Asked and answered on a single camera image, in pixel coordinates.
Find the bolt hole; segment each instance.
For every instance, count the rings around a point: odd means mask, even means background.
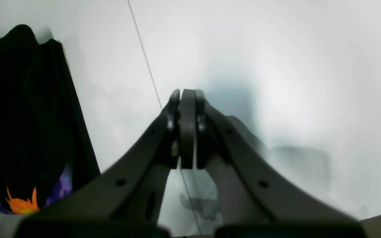
[[[115,182],[115,185],[120,187],[120,186],[123,186],[124,184],[126,183],[126,180],[125,179],[119,179]]]
[[[145,217],[147,218],[147,220],[151,218],[152,210],[154,209],[154,204],[155,204],[155,192],[152,192],[149,195],[148,202],[147,202],[147,210],[145,212]]]
[[[261,188],[268,188],[269,187],[269,184],[266,181],[258,181],[258,185]]]

